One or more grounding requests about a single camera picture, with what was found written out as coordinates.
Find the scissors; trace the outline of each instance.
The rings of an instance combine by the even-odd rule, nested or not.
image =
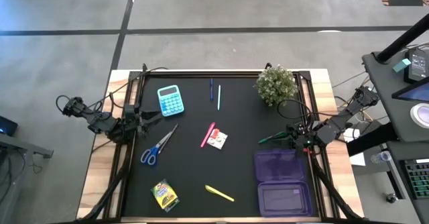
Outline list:
[[[174,129],[167,133],[167,135],[165,135],[154,147],[145,150],[141,155],[140,162],[143,164],[148,164],[150,166],[156,164],[158,154],[161,154],[162,149],[164,148],[164,146],[166,145],[166,143],[173,135],[174,131],[178,126],[179,125],[176,124],[176,126],[174,126]]]

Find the metal pole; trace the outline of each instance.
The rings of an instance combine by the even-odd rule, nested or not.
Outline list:
[[[380,54],[376,55],[375,59],[378,63],[386,64],[385,61],[389,60],[392,56],[409,45],[413,40],[422,35],[429,29],[429,14],[424,16],[419,22],[413,25],[407,32],[396,39],[390,46],[384,49]]]

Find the potted plant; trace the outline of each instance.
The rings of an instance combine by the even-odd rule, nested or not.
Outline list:
[[[259,96],[268,106],[277,105],[285,99],[293,99],[298,92],[294,75],[280,65],[265,69],[256,80],[255,86]]]

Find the black cable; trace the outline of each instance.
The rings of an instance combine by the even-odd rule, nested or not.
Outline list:
[[[336,141],[340,141],[340,142],[343,142],[344,144],[347,144],[347,142],[345,140],[342,140],[342,139],[336,139]]]
[[[342,101],[343,101],[343,103],[349,103],[348,101],[346,101],[346,100],[345,100],[344,98],[342,98],[342,97],[334,96],[334,98],[342,100]]]
[[[18,179],[18,177],[21,176],[21,174],[24,171],[24,168],[25,168],[25,165],[27,164],[27,162],[25,161],[24,155],[19,150],[17,150],[17,149],[13,149],[13,150],[15,150],[21,156],[21,158],[22,158],[22,167],[21,167],[21,170],[19,171],[19,173],[15,177],[15,179],[13,179],[13,181],[12,181],[12,182],[15,182]]]
[[[368,123],[368,126],[365,129],[363,129],[361,133],[359,133],[359,137],[361,135],[365,134],[365,132],[368,130],[369,126],[371,126],[371,124],[372,124],[372,122],[367,122],[367,123]],[[355,138],[355,130],[356,130],[356,127],[353,128],[353,132],[352,132],[352,138],[353,138],[353,140],[357,139],[357,138]]]
[[[361,72],[361,73],[359,73],[359,74],[357,74],[357,75],[355,75],[355,76],[352,76],[351,78],[348,78],[347,80],[344,80],[344,81],[340,82],[339,84],[334,85],[334,86],[333,86],[333,88],[335,88],[335,87],[337,87],[337,86],[339,86],[339,85],[342,85],[342,84],[344,84],[344,83],[348,82],[349,80],[354,79],[354,78],[356,78],[356,77],[358,77],[358,76],[362,75],[362,74],[363,74],[363,73],[365,73],[365,72],[366,72],[366,71],[363,71],[363,72]]]
[[[9,177],[9,185],[7,186],[7,189],[6,189],[5,193],[3,194],[3,196],[0,198],[0,205],[5,200],[7,193],[9,192],[9,190],[12,186],[12,161],[11,161],[10,156],[7,157],[7,161],[9,162],[8,171],[7,171],[7,173],[8,173],[7,176]]]
[[[102,99],[100,99],[100,100],[98,100],[98,101],[96,101],[95,103],[93,103],[93,104],[91,104],[91,105],[89,105],[87,108],[88,109],[90,109],[91,107],[93,107],[94,106],[94,108],[92,109],[92,111],[91,112],[86,112],[87,114],[95,114],[97,111],[100,111],[100,109],[101,109],[101,107],[103,106],[103,103],[104,103],[104,100],[106,100],[108,97],[110,97],[111,95],[113,96],[113,93],[116,93],[117,91],[119,91],[119,90],[121,90],[122,88],[124,88],[125,86],[127,86],[130,82],[132,82],[133,80],[135,80],[135,79],[137,79],[137,78],[139,78],[139,77],[141,77],[141,76],[145,76],[147,73],[149,73],[149,72],[151,72],[151,71],[153,71],[153,70],[159,70],[159,69],[165,69],[165,70],[168,70],[168,68],[166,68],[166,67],[156,67],[156,68],[153,68],[153,69],[150,69],[150,70],[147,70],[147,71],[145,71],[145,72],[142,72],[142,73],[140,73],[140,74],[138,74],[137,76],[135,76],[135,77],[133,77],[133,78],[131,78],[130,80],[128,80],[127,81],[127,83],[125,83],[124,85],[122,85],[122,86],[120,86],[118,89],[116,89],[116,90],[114,90],[113,92],[110,92],[106,97],[103,97]],[[56,98],[56,107],[58,108],[58,110],[60,110],[60,112],[62,113],[62,110],[61,110],[61,108],[58,106],[58,99],[60,99],[61,97],[66,97],[68,100],[70,100],[70,98],[69,97],[67,97],[66,95],[60,95],[60,96],[58,96],[57,98]],[[123,108],[123,107],[121,107],[121,106],[118,106],[117,104],[115,104],[114,102],[113,102],[113,104],[112,104],[112,107],[111,107],[111,114],[112,114],[112,112],[113,112],[113,106],[116,106],[116,107],[119,107],[119,108]],[[100,119],[100,118],[98,118],[98,117],[96,117],[98,120],[102,120],[102,121],[104,121],[104,120],[106,120],[106,119],[108,119],[109,117],[106,117],[105,119]]]
[[[380,117],[380,118],[374,119],[373,121],[379,121],[379,120],[385,119],[386,117],[389,117],[389,116],[386,115],[384,117]]]
[[[114,100],[114,98],[113,98],[113,93],[109,93],[109,98],[110,98],[110,101],[112,102],[112,104],[113,104],[114,106],[116,106],[116,107],[118,107],[118,108],[120,108],[120,109],[122,109],[122,108],[123,108],[122,106],[119,106],[118,104],[116,104],[116,102],[115,102],[115,100]]]
[[[66,95],[59,95],[59,96],[56,98],[56,100],[55,100],[55,105],[56,105],[56,108],[58,108],[58,110],[60,110],[60,112],[61,112],[61,113],[62,113],[62,110],[61,110],[60,106],[58,106],[58,100],[60,100],[60,98],[62,98],[62,97],[65,97],[65,98],[67,98],[67,100],[70,100],[70,97],[67,97]]]
[[[135,76],[135,77],[131,78],[130,80],[128,80],[128,81],[127,81],[127,83],[125,83],[124,85],[120,86],[118,89],[116,89],[116,90],[114,90],[113,92],[110,92],[110,93],[111,93],[111,94],[116,93],[117,91],[119,91],[119,90],[121,90],[122,88],[124,88],[125,86],[127,86],[127,85],[128,85],[130,82],[132,82],[133,80],[135,80],[135,79],[137,79],[137,78],[139,78],[139,77],[141,77],[141,76],[144,76],[144,75],[146,75],[147,73],[149,73],[149,72],[151,72],[151,71],[153,71],[153,70],[159,70],[159,69],[165,69],[165,70],[168,70],[168,68],[166,68],[166,67],[156,67],[156,68],[153,68],[153,69],[150,69],[150,70],[146,70],[145,72],[142,72],[142,73],[138,74],[137,76]],[[109,97],[109,96],[107,95],[106,97],[103,97],[102,99],[100,99],[100,100],[96,101],[95,103],[93,103],[93,104],[89,105],[89,106],[88,106],[88,108],[89,108],[89,107],[92,107],[92,106],[94,106],[94,105],[96,105],[98,102],[100,102],[101,104],[103,104],[103,103],[104,103],[104,100],[105,100],[107,97]]]
[[[106,144],[108,144],[108,143],[110,143],[110,142],[112,142],[112,140],[109,140],[109,141],[107,141],[107,142],[103,143],[102,145],[97,146],[95,149],[93,149],[93,150],[92,150],[92,152],[91,152],[91,153],[94,153],[97,149],[99,149],[99,148],[101,148],[101,147],[105,146]]]
[[[30,164],[29,167],[33,167],[33,173],[34,174],[39,174],[43,170],[43,167],[37,165],[34,162],[34,153],[32,153],[32,162],[33,162],[33,164]]]
[[[307,110],[309,110],[309,113],[305,113],[305,114],[302,114],[302,115],[300,115],[300,116],[297,116],[297,117],[286,117],[285,115],[283,115],[282,113],[280,113],[280,105],[283,103],[283,102],[285,102],[285,101],[293,101],[293,102],[296,102],[296,103],[299,103],[299,104],[301,104],[302,106],[304,106]],[[310,108],[309,107],[307,107],[305,104],[303,104],[302,102],[300,102],[300,101],[297,101],[297,100],[295,100],[295,99],[284,99],[283,101],[281,101],[278,105],[277,105],[277,112],[279,113],[279,115],[280,116],[282,116],[283,118],[286,118],[286,119],[299,119],[299,118],[301,118],[301,117],[305,117],[305,116],[307,116],[307,115],[314,115],[314,114],[319,114],[319,115],[325,115],[325,116],[330,116],[330,117],[338,117],[338,116],[343,116],[343,115],[348,115],[348,114],[350,114],[350,113],[344,113],[344,114],[329,114],[329,113],[321,113],[321,112],[311,112],[311,110],[310,110]]]

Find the purple lid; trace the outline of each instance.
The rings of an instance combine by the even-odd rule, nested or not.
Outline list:
[[[311,216],[308,186],[301,181],[259,184],[259,212],[263,217]]]
[[[301,180],[304,177],[301,161],[295,150],[258,151],[255,154],[256,178],[260,181]]]

